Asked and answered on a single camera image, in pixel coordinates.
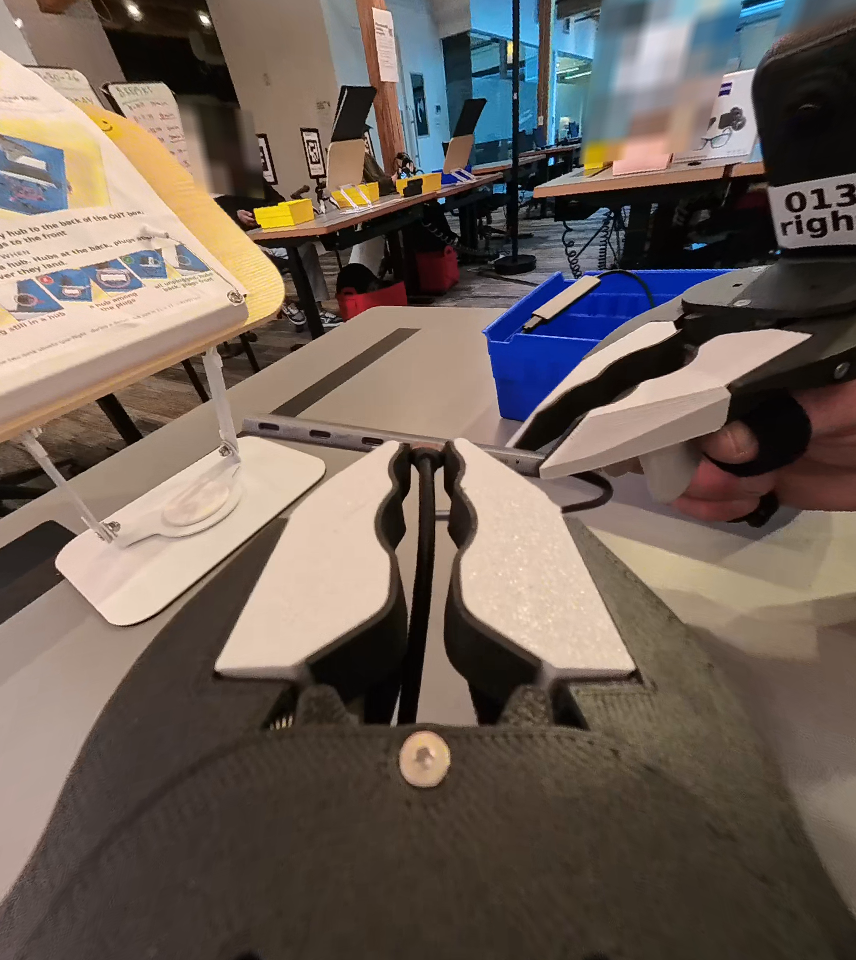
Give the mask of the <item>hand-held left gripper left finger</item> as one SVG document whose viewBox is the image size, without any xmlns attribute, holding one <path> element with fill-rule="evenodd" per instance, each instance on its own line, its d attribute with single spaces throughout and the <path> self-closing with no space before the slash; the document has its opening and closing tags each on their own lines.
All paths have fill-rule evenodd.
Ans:
<svg viewBox="0 0 856 960">
<path fill-rule="evenodd" d="M 369 694 L 400 667 L 408 605 L 408 447 L 390 440 L 311 493 L 284 532 L 215 662 L 218 678 Z"/>
</svg>

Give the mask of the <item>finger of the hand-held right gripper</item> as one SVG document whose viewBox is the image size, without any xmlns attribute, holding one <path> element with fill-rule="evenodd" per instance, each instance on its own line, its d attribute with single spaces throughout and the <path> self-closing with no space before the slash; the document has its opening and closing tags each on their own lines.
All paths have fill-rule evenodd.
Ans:
<svg viewBox="0 0 856 960">
<path fill-rule="evenodd" d="M 588 354 L 512 436 L 513 449 L 555 451 L 603 405 L 693 360 L 671 321 L 651 321 Z"/>
<path fill-rule="evenodd" d="M 690 363 L 588 413 L 547 457 L 542 478 L 603 469 L 718 432 L 730 413 L 731 384 L 809 338 L 766 329 L 711 339 Z"/>
</svg>

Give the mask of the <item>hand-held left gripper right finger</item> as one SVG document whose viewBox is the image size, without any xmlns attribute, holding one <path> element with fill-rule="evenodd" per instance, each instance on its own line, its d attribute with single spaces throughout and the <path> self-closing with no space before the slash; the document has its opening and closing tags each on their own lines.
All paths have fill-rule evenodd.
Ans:
<svg viewBox="0 0 856 960">
<path fill-rule="evenodd" d="M 633 685 L 637 664 L 561 508 L 465 438 L 446 444 L 456 547 L 444 646 L 474 706 L 520 688 Z"/>
</svg>

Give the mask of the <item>grey usb hub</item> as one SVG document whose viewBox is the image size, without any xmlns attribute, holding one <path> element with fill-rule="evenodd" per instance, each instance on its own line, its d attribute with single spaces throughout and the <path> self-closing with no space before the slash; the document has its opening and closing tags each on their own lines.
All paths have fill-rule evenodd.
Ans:
<svg viewBox="0 0 856 960">
<path fill-rule="evenodd" d="M 570 307 L 589 296 L 600 284 L 601 279 L 598 276 L 584 275 L 569 284 L 563 291 L 547 300 L 541 306 L 536 307 L 532 311 L 529 320 L 525 323 L 523 330 L 532 332 L 552 322 Z"/>
<path fill-rule="evenodd" d="M 410 450 L 443 452 L 449 443 L 447 438 L 314 422 L 278 414 L 246 416 L 242 421 L 242 429 L 247 434 L 263 439 L 356 453 L 368 453 L 392 442 L 407 446 Z M 547 458 L 543 453 L 491 444 L 482 443 L 480 449 L 514 472 L 529 478 L 541 476 L 541 466 Z"/>
</svg>

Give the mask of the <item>blue plastic bin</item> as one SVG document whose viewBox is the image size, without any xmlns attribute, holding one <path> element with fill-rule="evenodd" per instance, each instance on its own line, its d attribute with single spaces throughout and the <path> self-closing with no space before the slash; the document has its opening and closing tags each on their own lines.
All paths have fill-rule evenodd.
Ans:
<svg viewBox="0 0 856 960">
<path fill-rule="evenodd" d="M 534 310 L 574 284 L 556 272 L 484 331 L 502 418 L 524 421 L 578 363 L 625 323 L 726 270 L 639 270 L 606 273 L 592 293 L 530 333 Z"/>
</svg>

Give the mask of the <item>instruction sheet on white stand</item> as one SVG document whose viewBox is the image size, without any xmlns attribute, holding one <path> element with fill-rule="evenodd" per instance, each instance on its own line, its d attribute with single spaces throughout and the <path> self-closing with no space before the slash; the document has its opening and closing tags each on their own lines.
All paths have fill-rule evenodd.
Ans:
<svg viewBox="0 0 856 960">
<path fill-rule="evenodd" d="M 50 461 L 41 426 L 15 436 L 86 526 L 61 549 L 56 569 L 114 626 L 141 623 L 169 606 L 324 475 L 317 458 L 237 438 L 217 346 L 202 352 L 218 419 L 214 450 L 105 519 Z"/>
</svg>

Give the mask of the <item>white glasses box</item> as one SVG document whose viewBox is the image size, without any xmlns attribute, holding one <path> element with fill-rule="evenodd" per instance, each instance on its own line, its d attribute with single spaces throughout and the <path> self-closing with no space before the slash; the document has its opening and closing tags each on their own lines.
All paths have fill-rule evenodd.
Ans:
<svg viewBox="0 0 856 960">
<path fill-rule="evenodd" d="M 755 73 L 750 69 L 723 76 L 706 129 L 695 137 L 692 149 L 674 155 L 675 164 L 737 160 L 750 156 L 758 137 L 752 100 Z"/>
</svg>

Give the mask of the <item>red storage bin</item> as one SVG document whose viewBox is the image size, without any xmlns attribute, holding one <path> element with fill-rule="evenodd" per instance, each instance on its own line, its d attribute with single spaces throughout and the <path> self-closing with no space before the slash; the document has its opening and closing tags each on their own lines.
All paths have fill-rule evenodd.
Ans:
<svg viewBox="0 0 856 960">
<path fill-rule="evenodd" d="M 344 321 L 378 307 L 408 306 L 408 292 L 404 282 L 380 286 L 367 292 L 345 287 L 337 293 L 338 308 Z"/>
<path fill-rule="evenodd" d="M 452 246 L 421 250 L 415 256 L 418 289 L 421 294 L 444 295 L 459 282 L 458 254 Z"/>
</svg>

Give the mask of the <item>black pole stand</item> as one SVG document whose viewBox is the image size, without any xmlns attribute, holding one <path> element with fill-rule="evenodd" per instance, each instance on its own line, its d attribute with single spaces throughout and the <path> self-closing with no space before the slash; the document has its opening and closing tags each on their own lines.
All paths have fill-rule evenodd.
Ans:
<svg viewBox="0 0 856 960">
<path fill-rule="evenodd" d="M 508 183 L 507 225 L 509 246 L 507 253 L 493 262 L 495 275 L 501 280 L 514 280 L 528 274 L 536 268 L 536 257 L 519 250 L 519 208 L 520 208 L 520 53 L 521 53 L 521 16 L 520 1 L 511 3 L 511 164 Z"/>
</svg>

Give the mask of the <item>tilted display board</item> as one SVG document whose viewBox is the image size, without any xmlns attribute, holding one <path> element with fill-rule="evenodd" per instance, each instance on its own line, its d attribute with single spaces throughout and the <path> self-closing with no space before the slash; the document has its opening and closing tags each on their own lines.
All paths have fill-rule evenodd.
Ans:
<svg viewBox="0 0 856 960">
<path fill-rule="evenodd" d="M 469 176 L 468 167 L 474 150 L 475 131 L 486 103 L 486 98 L 469 98 L 464 101 L 454 132 L 445 147 L 443 178 L 457 181 L 461 179 L 461 175 Z"/>
<path fill-rule="evenodd" d="M 327 149 L 326 188 L 333 194 L 342 187 L 362 183 L 366 156 L 365 132 L 376 90 L 372 86 L 343 86 Z"/>
</svg>

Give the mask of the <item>long wooden desk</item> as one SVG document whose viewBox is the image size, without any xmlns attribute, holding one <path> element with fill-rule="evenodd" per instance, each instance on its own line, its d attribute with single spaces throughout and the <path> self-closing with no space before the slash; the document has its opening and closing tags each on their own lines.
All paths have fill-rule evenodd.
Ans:
<svg viewBox="0 0 856 960">
<path fill-rule="evenodd" d="M 319 242 L 329 252 L 343 252 L 364 241 L 386 237 L 389 262 L 395 276 L 405 283 L 408 294 L 418 304 L 426 304 L 430 299 L 422 296 L 415 255 L 410 249 L 410 229 L 421 220 L 422 207 L 430 201 L 438 201 L 451 203 L 458 210 L 474 203 L 483 187 L 491 186 L 501 178 L 501 173 L 477 174 L 470 180 L 442 186 L 417 196 L 392 195 L 380 198 L 372 206 L 324 213 L 314 220 L 293 226 L 257 228 L 249 231 L 247 236 L 266 249 L 280 248 L 286 251 L 289 272 L 307 330 L 316 339 L 325 333 L 325 328 L 299 252 L 301 246 Z"/>
</svg>

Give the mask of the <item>paper notice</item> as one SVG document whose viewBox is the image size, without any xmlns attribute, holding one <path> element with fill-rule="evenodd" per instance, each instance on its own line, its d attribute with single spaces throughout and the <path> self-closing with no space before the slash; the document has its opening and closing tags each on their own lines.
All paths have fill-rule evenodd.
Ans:
<svg viewBox="0 0 856 960">
<path fill-rule="evenodd" d="M 380 81 L 385 84 L 397 84 L 399 69 L 392 14 L 387 8 L 374 6 L 371 18 Z"/>
</svg>

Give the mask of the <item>printed instruction sheet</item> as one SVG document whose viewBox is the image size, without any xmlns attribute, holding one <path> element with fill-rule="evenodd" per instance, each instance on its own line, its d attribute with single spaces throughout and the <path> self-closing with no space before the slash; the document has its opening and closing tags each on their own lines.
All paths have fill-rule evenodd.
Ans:
<svg viewBox="0 0 856 960">
<path fill-rule="evenodd" d="M 0 422 L 247 318 L 80 106 L 0 51 Z"/>
</svg>

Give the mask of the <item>handwritten whiteboard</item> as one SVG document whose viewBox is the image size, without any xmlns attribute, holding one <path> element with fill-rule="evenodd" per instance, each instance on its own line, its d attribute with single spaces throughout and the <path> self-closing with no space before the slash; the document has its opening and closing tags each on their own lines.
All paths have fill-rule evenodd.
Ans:
<svg viewBox="0 0 856 960">
<path fill-rule="evenodd" d="M 173 92 L 164 82 L 110 81 L 102 89 L 118 114 L 152 134 L 193 174 L 180 110 Z"/>
</svg>

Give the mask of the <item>small whiteboard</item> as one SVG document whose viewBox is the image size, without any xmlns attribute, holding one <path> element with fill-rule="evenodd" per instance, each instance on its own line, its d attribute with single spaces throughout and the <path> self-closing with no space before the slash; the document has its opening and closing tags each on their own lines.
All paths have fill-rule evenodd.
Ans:
<svg viewBox="0 0 856 960">
<path fill-rule="evenodd" d="M 74 68 L 37 65 L 26 68 L 71 103 L 77 106 L 102 107 L 97 91 L 80 71 Z"/>
</svg>

